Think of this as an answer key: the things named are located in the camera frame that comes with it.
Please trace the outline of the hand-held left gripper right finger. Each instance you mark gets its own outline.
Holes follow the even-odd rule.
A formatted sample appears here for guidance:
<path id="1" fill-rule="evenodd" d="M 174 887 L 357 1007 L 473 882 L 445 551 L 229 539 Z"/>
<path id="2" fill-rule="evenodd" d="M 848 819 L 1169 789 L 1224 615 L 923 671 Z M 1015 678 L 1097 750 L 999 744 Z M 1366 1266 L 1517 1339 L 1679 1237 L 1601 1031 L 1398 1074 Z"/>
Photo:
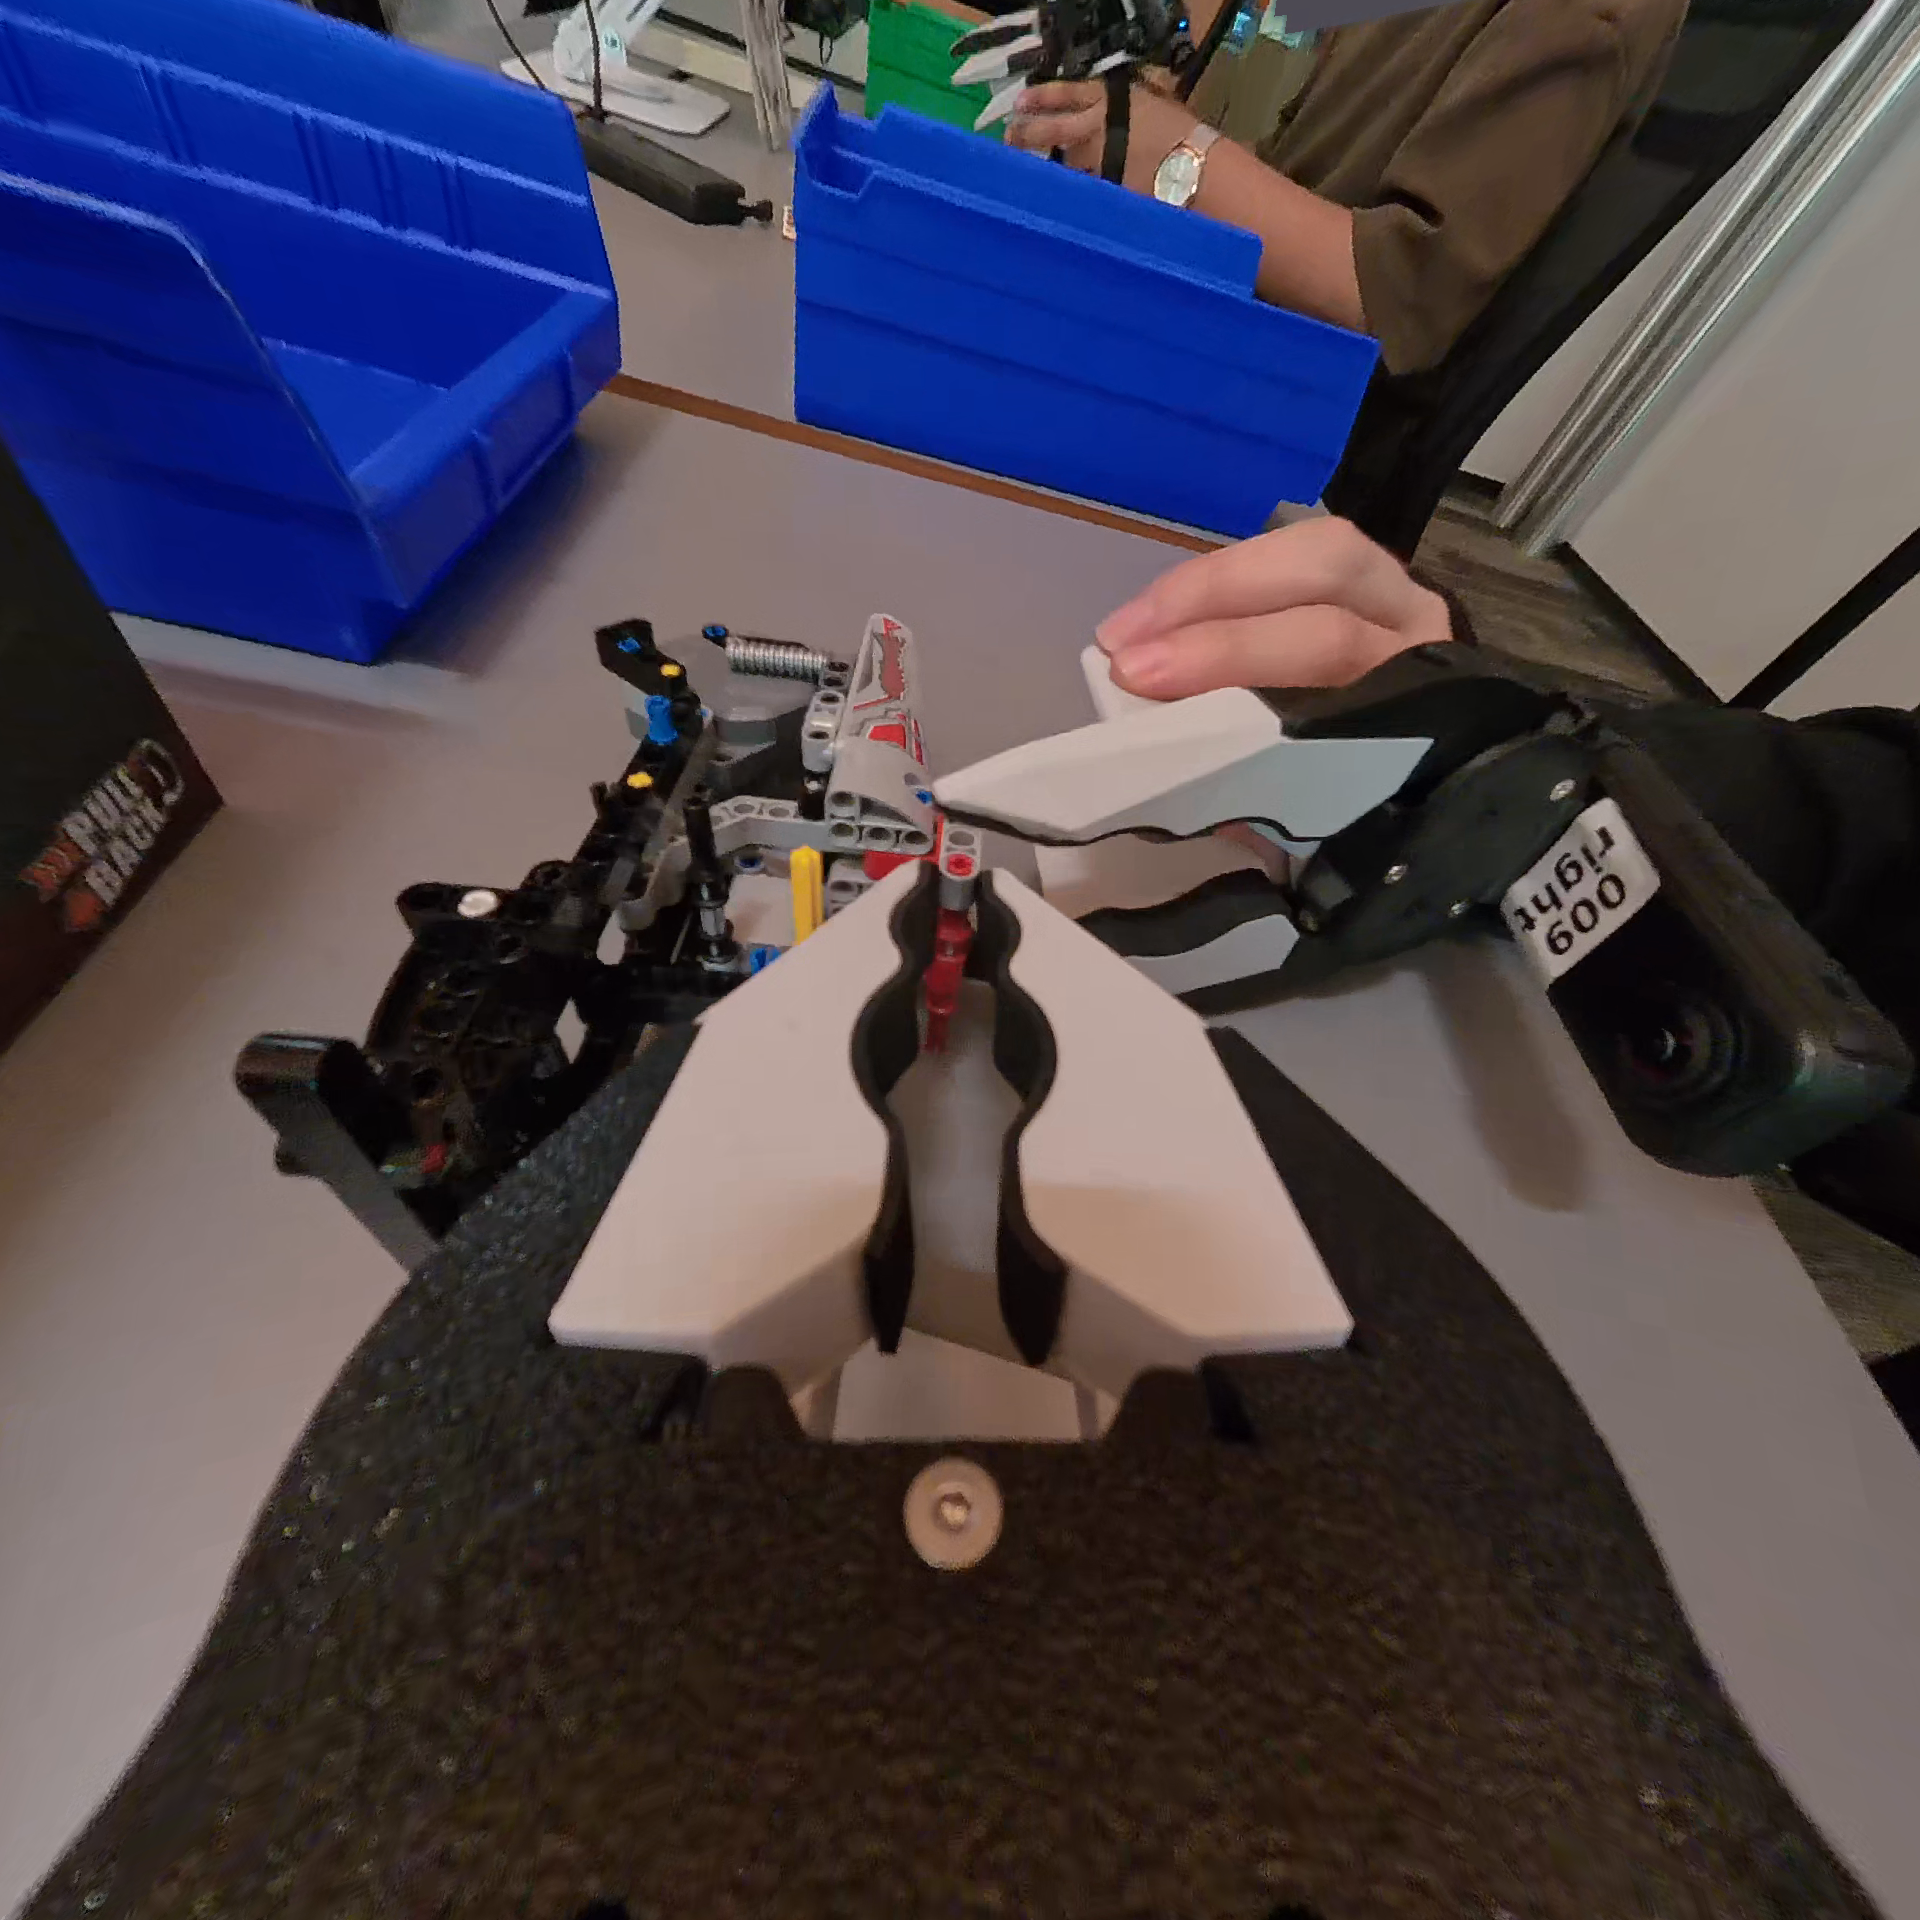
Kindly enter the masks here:
<path id="1" fill-rule="evenodd" d="M 1353 1313 L 1202 1017 L 998 871 L 973 957 L 1017 1095 L 994 1239 L 1015 1354 L 1120 1400 L 1153 1371 L 1347 1345 Z"/>

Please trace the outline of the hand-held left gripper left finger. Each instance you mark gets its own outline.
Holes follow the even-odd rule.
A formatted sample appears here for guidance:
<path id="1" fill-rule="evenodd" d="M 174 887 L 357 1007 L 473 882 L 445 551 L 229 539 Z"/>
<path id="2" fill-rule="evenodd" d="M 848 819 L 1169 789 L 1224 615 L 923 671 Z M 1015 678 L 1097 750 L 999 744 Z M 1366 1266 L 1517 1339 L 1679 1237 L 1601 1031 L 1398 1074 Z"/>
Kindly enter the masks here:
<path id="1" fill-rule="evenodd" d="M 898 867 L 723 995 L 549 1313 L 575 1350 L 777 1378 L 841 1430 L 843 1371 L 943 1285 L 943 1201 L 891 1091 L 922 1053 L 926 866 Z"/>

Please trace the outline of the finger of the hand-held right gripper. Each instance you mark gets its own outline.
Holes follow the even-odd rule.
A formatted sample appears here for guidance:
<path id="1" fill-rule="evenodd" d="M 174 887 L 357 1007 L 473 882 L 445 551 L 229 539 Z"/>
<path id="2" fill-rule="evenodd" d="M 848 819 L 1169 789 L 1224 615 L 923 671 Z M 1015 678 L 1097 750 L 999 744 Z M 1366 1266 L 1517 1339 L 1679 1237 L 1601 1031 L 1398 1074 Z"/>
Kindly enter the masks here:
<path id="1" fill-rule="evenodd" d="M 938 777 L 953 823 L 1038 848 L 1123 833 L 1185 843 L 1247 830 L 1282 851 L 1317 848 L 1393 801 L 1434 751 L 1437 725 L 1353 704 L 1349 687 L 1217 687 L 1176 702 L 1123 693 L 1096 669 L 1103 715 Z"/>
<path id="2" fill-rule="evenodd" d="M 1115 833 L 1041 848 L 1043 896 L 1165 991 L 1193 1001 L 1278 974 L 1299 930 L 1289 882 L 1305 848 L 1267 832 Z"/>

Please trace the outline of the brick-built toy vehicle chassis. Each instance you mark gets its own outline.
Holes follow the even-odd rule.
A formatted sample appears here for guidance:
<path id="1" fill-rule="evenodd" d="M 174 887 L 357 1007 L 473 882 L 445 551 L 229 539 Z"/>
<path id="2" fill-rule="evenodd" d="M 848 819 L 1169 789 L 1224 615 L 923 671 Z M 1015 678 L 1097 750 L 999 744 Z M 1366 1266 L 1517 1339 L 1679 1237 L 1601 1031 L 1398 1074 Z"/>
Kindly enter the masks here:
<path id="1" fill-rule="evenodd" d="M 594 630 L 632 754 L 593 784 L 576 850 L 515 887 L 419 882 L 362 1041 L 261 1034 L 235 1085 L 281 1175 L 326 1186 L 402 1271 L 662 1025 L 691 1023 L 898 867 L 966 904 L 982 840 L 944 848 L 896 616 L 850 656 L 643 616 Z"/>

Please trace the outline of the grey desk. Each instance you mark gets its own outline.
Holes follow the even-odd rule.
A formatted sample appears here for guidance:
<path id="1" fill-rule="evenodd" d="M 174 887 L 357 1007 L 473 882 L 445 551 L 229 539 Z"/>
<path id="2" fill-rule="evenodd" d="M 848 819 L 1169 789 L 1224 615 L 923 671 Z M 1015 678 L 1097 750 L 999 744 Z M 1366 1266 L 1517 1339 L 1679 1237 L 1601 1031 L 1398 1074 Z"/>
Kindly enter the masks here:
<path id="1" fill-rule="evenodd" d="M 1169 543 L 626 398 L 399 664 L 161 673 L 225 809 L 6 1055 L 6 1914 L 1917 1914 L 1917 1447 L 1499 942 L 1247 1015 L 1347 1350 L 802 1439 L 544 1309 L 686 1053 L 416 1280 L 233 1083 L 570 851 L 593 630 L 1073 726 Z"/>

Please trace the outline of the person's right hand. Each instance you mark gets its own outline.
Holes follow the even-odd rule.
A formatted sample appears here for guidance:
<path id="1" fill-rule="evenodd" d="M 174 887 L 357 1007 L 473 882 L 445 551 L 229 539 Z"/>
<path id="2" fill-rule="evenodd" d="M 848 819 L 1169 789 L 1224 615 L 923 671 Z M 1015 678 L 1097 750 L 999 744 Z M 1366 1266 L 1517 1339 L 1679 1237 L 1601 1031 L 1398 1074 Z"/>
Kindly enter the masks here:
<path id="1" fill-rule="evenodd" d="M 1449 600 L 1336 517 L 1193 554 L 1096 627 L 1112 681 L 1162 704 L 1217 687 L 1345 687 L 1454 638 Z"/>

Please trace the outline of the blue plastic storage bin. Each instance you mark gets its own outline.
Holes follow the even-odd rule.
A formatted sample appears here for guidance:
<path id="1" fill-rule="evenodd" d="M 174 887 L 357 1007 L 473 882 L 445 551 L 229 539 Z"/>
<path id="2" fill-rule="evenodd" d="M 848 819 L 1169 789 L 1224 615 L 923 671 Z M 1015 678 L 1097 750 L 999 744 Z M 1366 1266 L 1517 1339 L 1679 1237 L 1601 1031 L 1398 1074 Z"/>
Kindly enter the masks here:
<path id="1" fill-rule="evenodd" d="M 800 423 L 1224 536 L 1322 495 L 1379 345 L 1250 233 L 831 90 L 792 150 Z"/>
<path id="2" fill-rule="evenodd" d="M 3 7 L 6 443 L 109 608 L 371 663 L 617 371 L 562 99 L 297 5 Z"/>

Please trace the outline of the black office chair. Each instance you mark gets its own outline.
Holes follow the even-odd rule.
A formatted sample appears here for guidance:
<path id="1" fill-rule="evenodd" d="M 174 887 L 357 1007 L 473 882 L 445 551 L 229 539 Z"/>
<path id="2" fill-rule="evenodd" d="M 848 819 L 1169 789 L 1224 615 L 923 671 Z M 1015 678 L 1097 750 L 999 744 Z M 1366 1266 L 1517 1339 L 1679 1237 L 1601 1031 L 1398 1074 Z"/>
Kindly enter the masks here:
<path id="1" fill-rule="evenodd" d="M 1379 371 L 1323 507 L 1414 557 L 1505 406 L 1833 56 L 1869 2 L 1695 2 L 1545 237 L 1432 371 Z"/>

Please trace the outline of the green plastic bin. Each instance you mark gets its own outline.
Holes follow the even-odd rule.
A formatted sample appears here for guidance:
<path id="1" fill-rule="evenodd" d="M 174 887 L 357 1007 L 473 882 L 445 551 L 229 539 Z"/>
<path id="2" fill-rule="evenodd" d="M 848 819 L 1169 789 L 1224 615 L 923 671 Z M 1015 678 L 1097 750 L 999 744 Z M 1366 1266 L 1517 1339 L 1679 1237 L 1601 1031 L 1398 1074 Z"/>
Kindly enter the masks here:
<path id="1" fill-rule="evenodd" d="M 930 121 L 974 130 L 990 103 L 984 83 L 953 83 L 953 40 L 979 25 L 944 5 L 869 2 L 869 72 L 865 114 L 875 121 L 889 105 Z"/>

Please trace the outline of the black power strip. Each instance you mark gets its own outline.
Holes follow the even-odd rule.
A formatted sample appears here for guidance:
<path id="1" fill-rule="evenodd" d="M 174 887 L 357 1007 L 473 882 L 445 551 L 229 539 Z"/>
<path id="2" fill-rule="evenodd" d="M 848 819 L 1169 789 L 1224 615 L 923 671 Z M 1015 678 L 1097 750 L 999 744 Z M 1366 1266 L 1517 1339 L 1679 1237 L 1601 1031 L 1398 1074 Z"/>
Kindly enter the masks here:
<path id="1" fill-rule="evenodd" d="M 711 166 L 662 146 L 607 114 L 582 111 L 575 127 L 590 175 L 693 226 L 743 226 L 774 216 L 770 201 Z"/>

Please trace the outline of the black printed toy box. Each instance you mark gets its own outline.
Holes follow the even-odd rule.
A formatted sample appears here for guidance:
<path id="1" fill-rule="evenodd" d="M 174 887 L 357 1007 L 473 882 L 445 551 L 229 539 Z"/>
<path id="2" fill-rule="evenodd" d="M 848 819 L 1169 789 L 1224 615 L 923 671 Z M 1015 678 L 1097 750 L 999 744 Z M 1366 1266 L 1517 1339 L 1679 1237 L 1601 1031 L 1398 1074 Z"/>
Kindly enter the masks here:
<path id="1" fill-rule="evenodd" d="M 221 807 L 201 757 L 6 447 L 6 1047 Z"/>

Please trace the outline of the white desktop stand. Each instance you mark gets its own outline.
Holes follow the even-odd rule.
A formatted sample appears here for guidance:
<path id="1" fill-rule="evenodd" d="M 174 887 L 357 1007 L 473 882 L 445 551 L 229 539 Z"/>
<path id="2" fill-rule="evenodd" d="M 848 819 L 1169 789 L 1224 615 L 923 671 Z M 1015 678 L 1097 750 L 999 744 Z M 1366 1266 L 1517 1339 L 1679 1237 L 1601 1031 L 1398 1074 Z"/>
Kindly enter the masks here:
<path id="1" fill-rule="evenodd" d="M 562 5 L 549 47 L 529 53 L 490 5 L 507 43 L 498 71 L 643 131 L 703 136 L 726 121 L 729 105 L 693 83 L 689 53 L 696 40 L 658 25 L 662 9 L 662 2 Z"/>

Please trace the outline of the metal frame post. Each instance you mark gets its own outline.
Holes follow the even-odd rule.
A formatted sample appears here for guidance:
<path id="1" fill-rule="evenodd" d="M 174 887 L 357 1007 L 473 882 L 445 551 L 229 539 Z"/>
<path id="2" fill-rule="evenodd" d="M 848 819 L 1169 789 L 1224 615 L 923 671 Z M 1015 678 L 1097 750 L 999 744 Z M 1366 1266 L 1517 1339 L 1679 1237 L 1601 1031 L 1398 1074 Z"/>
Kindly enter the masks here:
<path id="1" fill-rule="evenodd" d="M 1840 47 L 1633 269 L 1626 314 L 1528 464 L 1495 503 L 1495 527 L 1541 557 L 1579 529 L 1670 413 L 1814 249 L 1917 117 L 1918 5 L 1877 2 Z"/>

